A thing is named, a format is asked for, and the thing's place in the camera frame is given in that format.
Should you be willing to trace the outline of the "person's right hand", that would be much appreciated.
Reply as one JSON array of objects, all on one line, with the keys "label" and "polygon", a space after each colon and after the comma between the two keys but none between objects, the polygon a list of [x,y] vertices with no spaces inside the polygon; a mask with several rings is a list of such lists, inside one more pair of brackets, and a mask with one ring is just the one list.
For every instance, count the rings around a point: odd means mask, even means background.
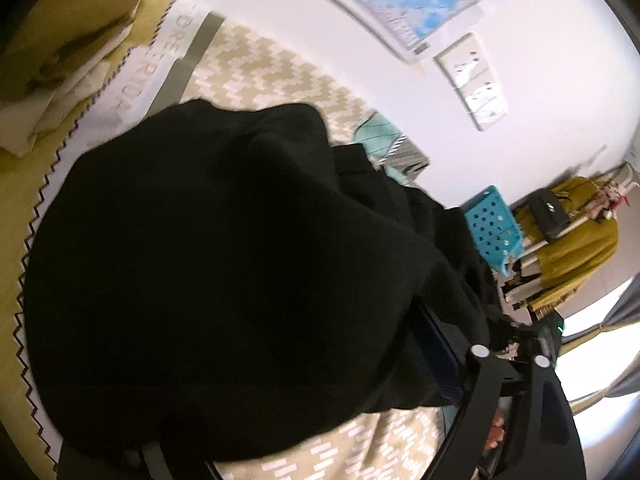
[{"label": "person's right hand", "polygon": [[485,442],[484,449],[486,451],[494,450],[504,439],[506,432],[504,431],[504,424],[506,423],[506,416],[503,411],[497,410],[494,418],[492,419],[491,427],[488,431],[488,436]]}]

